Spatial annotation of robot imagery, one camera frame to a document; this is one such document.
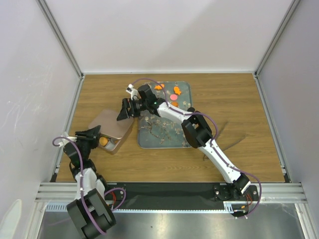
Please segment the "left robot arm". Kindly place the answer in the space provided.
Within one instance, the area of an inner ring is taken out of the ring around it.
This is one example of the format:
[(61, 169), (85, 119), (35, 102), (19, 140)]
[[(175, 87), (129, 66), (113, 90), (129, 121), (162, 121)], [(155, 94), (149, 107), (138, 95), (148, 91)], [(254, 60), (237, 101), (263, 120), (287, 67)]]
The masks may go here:
[(74, 137), (62, 137), (58, 144), (70, 159), (69, 168), (77, 182), (77, 193), (67, 205), (67, 212), (82, 239), (95, 239), (116, 224), (105, 202), (110, 188), (89, 158), (91, 150), (99, 146), (100, 130), (98, 125), (77, 131)]

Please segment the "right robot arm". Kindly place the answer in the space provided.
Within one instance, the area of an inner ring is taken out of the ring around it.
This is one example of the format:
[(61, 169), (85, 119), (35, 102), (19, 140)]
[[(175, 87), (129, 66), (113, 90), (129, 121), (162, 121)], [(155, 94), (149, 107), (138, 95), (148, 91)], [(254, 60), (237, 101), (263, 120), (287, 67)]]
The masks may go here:
[(129, 84), (126, 92), (129, 98), (122, 100), (122, 108), (117, 121), (137, 118), (141, 112), (148, 111), (152, 115), (179, 123), (188, 144), (198, 148), (216, 166), (226, 183), (230, 184), (229, 193), (235, 200), (241, 200), (247, 195), (251, 181), (228, 159), (216, 143), (212, 130), (206, 122), (207, 115), (199, 111), (184, 111), (173, 106), (167, 98), (157, 97), (149, 85), (138, 89)]

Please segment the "orange round cookie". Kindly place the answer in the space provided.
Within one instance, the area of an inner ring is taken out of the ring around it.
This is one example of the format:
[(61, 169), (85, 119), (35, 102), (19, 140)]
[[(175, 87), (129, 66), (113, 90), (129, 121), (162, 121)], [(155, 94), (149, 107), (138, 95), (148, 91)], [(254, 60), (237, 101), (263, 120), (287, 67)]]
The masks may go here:
[(106, 137), (100, 137), (100, 139), (99, 139), (99, 144), (103, 147), (106, 146), (108, 144), (108, 142), (109, 142), (109, 140)]

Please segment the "brown tin lid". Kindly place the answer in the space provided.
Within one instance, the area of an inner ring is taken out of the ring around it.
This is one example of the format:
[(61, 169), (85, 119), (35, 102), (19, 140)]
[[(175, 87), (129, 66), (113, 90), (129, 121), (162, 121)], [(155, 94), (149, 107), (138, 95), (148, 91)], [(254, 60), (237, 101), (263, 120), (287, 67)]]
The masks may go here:
[(133, 118), (117, 121), (118, 113), (113, 110), (102, 110), (88, 125), (88, 128), (101, 126), (100, 133), (110, 138), (121, 139), (130, 131), (134, 122)]

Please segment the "metal tongs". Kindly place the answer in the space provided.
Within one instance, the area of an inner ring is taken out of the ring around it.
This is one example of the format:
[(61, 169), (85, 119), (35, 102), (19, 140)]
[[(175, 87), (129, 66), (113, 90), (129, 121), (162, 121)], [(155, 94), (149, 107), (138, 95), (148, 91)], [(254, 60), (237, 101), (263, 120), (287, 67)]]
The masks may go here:
[(219, 133), (216, 135), (216, 142), (221, 147), (221, 150), (227, 151), (231, 147), (243, 141), (247, 134), (244, 132), (236, 132), (230, 130), (230, 121), (226, 120), (219, 128)]

